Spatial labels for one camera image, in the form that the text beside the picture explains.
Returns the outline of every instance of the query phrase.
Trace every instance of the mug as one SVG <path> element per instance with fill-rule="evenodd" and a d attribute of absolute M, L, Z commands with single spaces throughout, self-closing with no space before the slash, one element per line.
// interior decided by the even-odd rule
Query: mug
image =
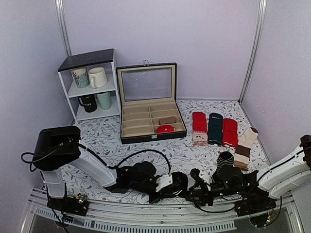
<path fill-rule="evenodd" d="M 103 67 L 96 67 L 88 72 L 89 81 L 92 88 L 101 87 L 107 84 L 107 76 Z"/>
<path fill-rule="evenodd" d="M 72 69 L 71 75 L 78 88 L 85 88 L 89 85 L 86 67 Z"/>
<path fill-rule="evenodd" d="M 94 112 L 97 109 L 94 95 L 79 96 L 78 101 L 87 113 Z"/>
<path fill-rule="evenodd" d="M 111 108 L 110 92 L 99 93 L 97 94 L 97 98 L 103 110 Z"/>

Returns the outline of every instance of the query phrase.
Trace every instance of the leaf pattern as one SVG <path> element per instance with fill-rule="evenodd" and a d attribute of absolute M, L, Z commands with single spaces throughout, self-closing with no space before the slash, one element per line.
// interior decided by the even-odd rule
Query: leaf pattern
<path fill-rule="evenodd" d="M 191 169 L 198 168 L 202 176 L 212 175 L 216 170 L 219 153 L 229 150 L 234 154 L 234 149 L 211 145 L 208 147 L 194 147 L 192 145 L 192 112 L 203 112 L 207 118 L 210 113 L 219 113 L 224 118 L 234 119 L 238 123 L 238 135 L 241 135 L 246 128 L 250 127 L 250 124 L 236 101 L 180 100 L 177 104 L 188 130 L 185 138 L 122 145 L 119 116 L 80 121 L 79 124 L 75 125 L 81 129 L 81 138 L 88 144 L 89 148 L 111 166 L 116 165 L 134 152 L 155 149 L 163 152 L 168 157 L 172 172 L 181 171 L 189 174 Z M 268 166 L 268 161 L 257 140 L 252 146 L 250 160 L 249 172 Z M 131 166 L 141 161 L 152 162 L 159 175 L 168 172 L 164 158 L 153 152 L 134 156 L 124 162 L 122 166 Z M 83 193 L 93 200 L 148 203 L 148 195 L 134 190 L 129 190 L 125 194 L 110 193 L 90 176 L 73 166 L 63 166 L 62 172 L 70 195 Z M 237 195 L 234 195 L 226 198 L 236 199 L 237 197 Z M 181 203 L 188 202 L 180 198 L 165 199 L 159 202 L 159 204 Z"/>

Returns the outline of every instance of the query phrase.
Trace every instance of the white wall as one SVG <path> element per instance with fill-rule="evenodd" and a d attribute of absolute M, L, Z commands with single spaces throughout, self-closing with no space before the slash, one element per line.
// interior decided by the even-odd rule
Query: white wall
<path fill-rule="evenodd" d="M 268 1 L 244 108 L 272 163 L 311 134 L 311 1 Z M 311 232 L 311 183 L 292 191 Z"/>
<path fill-rule="evenodd" d="M 177 62 L 178 98 L 237 100 L 258 0 L 67 0 L 73 54 L 116 49 L 117 66 Z"/>
<path fill-rule="evenodd" d="M 72 120 L 57 69 L 65 59 L 53 0 L 7 0 L 0 7 L 0 232 L 17 233 L 38 172 L 20 155 L 41 129 Z"/>

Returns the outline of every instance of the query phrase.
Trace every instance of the shelf black top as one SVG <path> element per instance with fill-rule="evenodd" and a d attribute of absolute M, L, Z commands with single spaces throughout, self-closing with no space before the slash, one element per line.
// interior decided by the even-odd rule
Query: shelf black top
<path fill-rule="evenodd" d="M 58 68 L 58 72 L 101 63 L 113 62 L 114 49 L 82 53 L 69 56 Z"/>

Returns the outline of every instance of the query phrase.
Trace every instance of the mug handle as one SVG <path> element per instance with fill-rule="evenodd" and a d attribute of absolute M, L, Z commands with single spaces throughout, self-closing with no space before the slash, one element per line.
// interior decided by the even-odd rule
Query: mug handle
<path fill-rule="evenodd" d="M 82 103 L 81 100 L 80 100 L 80 97 L 78 97 L 78 101 L 79 101 L 79 104 L 80 104 L 82 107 L 84 107 L 83 103 Z"/>
<path fill-rule="evenodd" d="M 96 84 L 95 84 L 95 76 L 91 77 L 89 79 L 89 82 L 90 82 L 92 88 L 96 88 L 97 87 Z"/>

